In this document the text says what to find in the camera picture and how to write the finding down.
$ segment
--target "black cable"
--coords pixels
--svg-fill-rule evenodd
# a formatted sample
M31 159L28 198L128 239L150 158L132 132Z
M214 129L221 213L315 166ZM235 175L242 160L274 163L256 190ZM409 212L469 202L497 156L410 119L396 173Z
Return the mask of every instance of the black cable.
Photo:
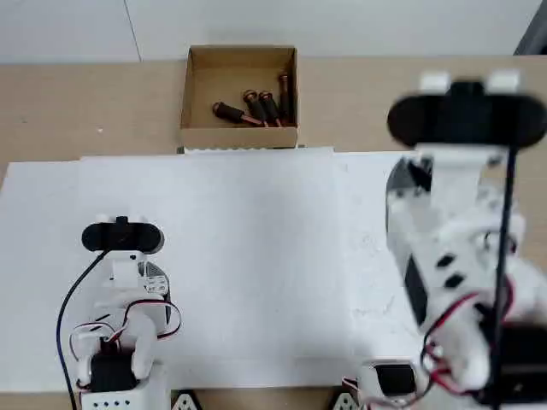
M517 148L509 146L507 170L505 174L505 192L503 194L502 225L499 233L499 250L497 253L496 268L496 300L494 302L494 328L491 348L491 387L493 388L492 410L498 410L501 406L500 395L497 388L502 370L501 343L503 335L503 289L505 278L505 259L509 237L509 223L511 208L513 207L513 189L515 187L515 165Z
M57 327L56 327L56 343L57 343L57 354L59 354L59 361L61 362L62 372L65 376L65 382L67 382L68 394L70 395L70 402L72 404L73 410L78 410L76 405L76 397L74 396L74 391L70 383L70 376L68 375L67 363L65 361L65 356L62 354L62 345L61 345L61 323L62 316L65 314L65 309L67 308L68 301L78 288L79 284L85 279L85 277L95 268L100 261L104 259L109 250L104 250L95 260L83 271L83 273L76 279L76 282L72 285L67 295L65 296L64 301L62 301L61 310L59 310L59 315L57 316Z

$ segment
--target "white wall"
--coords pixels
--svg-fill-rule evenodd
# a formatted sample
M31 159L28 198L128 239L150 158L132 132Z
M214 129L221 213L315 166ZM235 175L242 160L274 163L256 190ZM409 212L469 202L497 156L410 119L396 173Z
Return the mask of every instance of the white wall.
M295 44L306 56L509 55L541 3L126 1L129 15L123 0L0 0L0 62L173 59L206 43Z

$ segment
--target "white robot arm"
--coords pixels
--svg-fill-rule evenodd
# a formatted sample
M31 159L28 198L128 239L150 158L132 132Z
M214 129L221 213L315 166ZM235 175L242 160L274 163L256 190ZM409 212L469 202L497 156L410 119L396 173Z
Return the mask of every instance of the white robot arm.
M545 401L547 355L539 343L547 342L547 278L519 257L526 227L516 205L502 288L503 375L491 385L504 195L481 183L483 168L541 139L545 109L515 93L515 76L495 74L487 85L440 78L426 78L425 88L435 89L399 101L388 119L392 135L416 150L391 173L386 228L425 334L422 358L452 394L483 404Z
M96 273L104 281L91 321L77 326L69 340L83 410L124 403L170 408L156 345L177 332L181 316L170 301L168 276L146 258L162 247L162 232L142 219L103 218L84 230L82 242L90 251L109 251Z

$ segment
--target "cardboard box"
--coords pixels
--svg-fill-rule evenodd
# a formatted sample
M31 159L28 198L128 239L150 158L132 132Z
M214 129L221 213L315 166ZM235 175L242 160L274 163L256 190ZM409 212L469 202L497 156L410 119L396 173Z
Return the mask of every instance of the cardboard box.
M224 102L248 113L245 90L271 91L279 103L281 73L291 77L292 126L232 124L213 114ZM293 148L297 144L297 51L278 46L192 46L188 53L181 117L187 149Z

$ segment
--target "white paper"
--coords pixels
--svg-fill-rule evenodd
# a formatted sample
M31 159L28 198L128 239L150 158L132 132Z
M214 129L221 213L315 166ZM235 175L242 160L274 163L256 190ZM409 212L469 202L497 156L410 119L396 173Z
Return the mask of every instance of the white paper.
M0 390L64 390L56 315L94 256L80 235L97 214L143 215L165 233L150 260L184 315L181 333L160 343L174 389L337 384L363 358L415 357L415 322L385 246L385 182L399 156L306 149L10 165L0 193L0 367L10 370ZM64 341L97 281L68 305Z

